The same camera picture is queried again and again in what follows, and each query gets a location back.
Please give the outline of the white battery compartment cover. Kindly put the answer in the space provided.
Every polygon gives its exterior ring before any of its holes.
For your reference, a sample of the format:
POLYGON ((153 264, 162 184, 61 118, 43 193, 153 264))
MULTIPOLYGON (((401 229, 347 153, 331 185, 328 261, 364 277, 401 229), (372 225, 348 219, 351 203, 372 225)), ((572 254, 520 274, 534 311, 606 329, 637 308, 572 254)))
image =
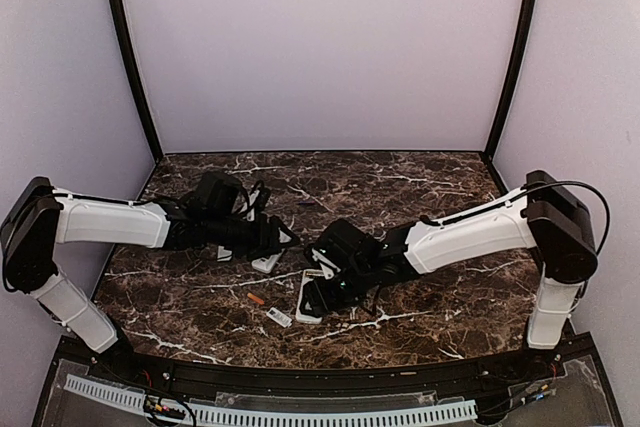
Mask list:
POLYGON ((270 308, 266 316, 283 328, 288 328, 292 324, 292 319, 275 307, 270 308))

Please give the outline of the white remote with display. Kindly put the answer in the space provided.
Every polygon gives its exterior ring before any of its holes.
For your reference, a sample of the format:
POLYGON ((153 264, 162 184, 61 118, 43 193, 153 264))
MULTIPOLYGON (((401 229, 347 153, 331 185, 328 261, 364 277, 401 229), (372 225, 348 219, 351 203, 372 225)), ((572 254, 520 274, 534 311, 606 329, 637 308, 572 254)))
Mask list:
POLYGON ((260 273, 270 274, 273 271, 276 264, 278 263, 278 261, 280 260, 282 255, 283 253, 279 252, 269 257, 255 259, 251 262, 251 266, 254 270, 260 273))

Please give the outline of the left black frame post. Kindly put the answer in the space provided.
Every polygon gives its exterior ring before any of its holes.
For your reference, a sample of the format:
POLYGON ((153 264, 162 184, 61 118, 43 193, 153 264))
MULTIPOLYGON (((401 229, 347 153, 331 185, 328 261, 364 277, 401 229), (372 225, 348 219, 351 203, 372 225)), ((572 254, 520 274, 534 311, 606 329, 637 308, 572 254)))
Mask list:
POLYGON ((131 38, 124 0, 108 0, 112 22, 115 29, 120 56, 125 69, 129 89, 134 101, 138 120, 155 164, 159 163, 164 152, 161 147, 158 132, 156 130, 149 102, 145 93, 142 77, 139 71, 134 45, 131 38))

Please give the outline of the white remote control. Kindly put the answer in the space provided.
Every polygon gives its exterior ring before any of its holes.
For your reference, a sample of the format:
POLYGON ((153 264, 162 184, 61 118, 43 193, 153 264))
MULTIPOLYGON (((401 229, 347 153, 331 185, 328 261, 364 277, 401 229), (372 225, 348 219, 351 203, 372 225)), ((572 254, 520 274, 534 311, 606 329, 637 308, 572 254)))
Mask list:
POLYGON ((303 271, 295 312, 297 322, 310 325, 317 325, 322 322, 322 316, 313 313, 312 297, 307 285, 316 279, 323 278, 324 274, 321 270, 306 269, 303 271))

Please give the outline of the right black frame post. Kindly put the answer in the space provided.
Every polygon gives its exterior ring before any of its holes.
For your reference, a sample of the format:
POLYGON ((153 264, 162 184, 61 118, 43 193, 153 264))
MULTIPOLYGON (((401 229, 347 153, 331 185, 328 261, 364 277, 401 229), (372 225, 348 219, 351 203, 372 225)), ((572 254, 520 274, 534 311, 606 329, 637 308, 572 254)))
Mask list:
POLYGON ((483 156, 488 164, 492 164, 494 161, 506 126, 512 101, 514 99, 534 16, 535 4, 536 0, 521 0, 513 45, 509 56, 504 82, 488 139, 483 150, 483 156))

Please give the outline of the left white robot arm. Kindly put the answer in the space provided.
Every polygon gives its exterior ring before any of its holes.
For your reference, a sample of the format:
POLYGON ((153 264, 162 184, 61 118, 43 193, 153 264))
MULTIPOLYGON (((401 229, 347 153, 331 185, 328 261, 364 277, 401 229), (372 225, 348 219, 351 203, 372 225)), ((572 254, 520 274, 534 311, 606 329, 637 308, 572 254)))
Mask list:
POLYGON ((34 299, 93 352, 120 383, 141 374, 127 337, 86 292, 97 279, 98 254, 131 245, 157 251, 214 246, 216 259, 243 259, 272 271, 299 237, 265 208, 263 181, 246 189, 224 172, 203 174, 180 197, 120 200, 79 194, 32 178, 1 224, 2 280, 9 292, 34 299))

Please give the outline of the orange AAA battery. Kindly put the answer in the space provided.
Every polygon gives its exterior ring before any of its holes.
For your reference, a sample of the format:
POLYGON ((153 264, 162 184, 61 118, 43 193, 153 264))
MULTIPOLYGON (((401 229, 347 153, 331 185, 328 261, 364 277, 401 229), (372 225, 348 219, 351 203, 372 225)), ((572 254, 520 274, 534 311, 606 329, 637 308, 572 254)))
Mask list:
POLYGON ((247 297, 258 305, 265 305, 265 301, 253 293, 248 293, 247 297))

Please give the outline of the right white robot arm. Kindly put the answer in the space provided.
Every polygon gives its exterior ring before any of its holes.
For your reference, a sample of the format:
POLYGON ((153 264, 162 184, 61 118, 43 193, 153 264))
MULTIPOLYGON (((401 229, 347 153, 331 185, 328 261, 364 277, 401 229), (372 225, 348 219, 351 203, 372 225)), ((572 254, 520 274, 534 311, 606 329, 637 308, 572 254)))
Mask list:
POLYGON ((510 360, 511 373, 530 381, 547 367, 548 350, 559 343, 604 246, 594 237, 588 207, 570 191, 581 185, 532 171, 522 187, 502 197, 447 217, 423 216, 381 240, 338 219, 305 250, 312 267, 303 275, 295 318, 317 324, 361 304, 374 288, 497 252, 534 250, 542 261, 541 281, 526 346, 510 360))

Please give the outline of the black front table rail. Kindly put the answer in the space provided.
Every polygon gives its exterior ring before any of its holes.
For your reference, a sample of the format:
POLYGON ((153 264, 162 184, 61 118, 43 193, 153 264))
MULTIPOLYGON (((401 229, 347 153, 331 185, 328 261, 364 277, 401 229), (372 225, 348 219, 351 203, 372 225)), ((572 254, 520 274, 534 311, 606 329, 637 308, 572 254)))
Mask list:
POLYGON ((439 397, 501 395, 510 387, 557 379, 565 373, 560 355, 512 351, 436 364, 373 369, 295 370, 231 367, 131 356, 127 377, 183 397, 213 399, 222 393, 307 398, 434 392, 439 397))

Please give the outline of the black frame post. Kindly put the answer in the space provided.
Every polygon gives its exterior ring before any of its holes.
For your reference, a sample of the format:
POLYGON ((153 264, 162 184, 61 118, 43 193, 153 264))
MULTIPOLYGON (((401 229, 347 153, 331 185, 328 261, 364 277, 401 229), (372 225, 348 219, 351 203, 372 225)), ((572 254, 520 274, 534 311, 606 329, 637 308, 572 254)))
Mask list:
POLYGON ((514 99, 534 16, 535 4, 536 0, 521 0, 513 45, 509 56, 504 82, 488 139, 483 150, 483 156, 488 164, 492 164, 494 161, 506 126, 512 101, 514 99))
POLYGON ((129 89, 134 101, 138 120, 155 164, 159 163, 164 152, 161 147, 158 132, 156 130, 149 102, 145 93, 142 77, 139 71, 134 45, 131 38, 124 0, 108 0, 112 22, 115 29, 120 56, 125 69, 129 89))

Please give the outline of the small white battery cover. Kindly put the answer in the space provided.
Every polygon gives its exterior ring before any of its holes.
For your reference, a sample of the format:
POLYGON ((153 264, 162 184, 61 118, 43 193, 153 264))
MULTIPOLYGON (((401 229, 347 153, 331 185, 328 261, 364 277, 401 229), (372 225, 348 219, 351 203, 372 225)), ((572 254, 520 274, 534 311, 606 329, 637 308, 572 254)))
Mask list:
POLYGON ((233 259, 233 251, 223 246, 219 246, 217 249, 216 260, 218 262, 229 262, 233 259))

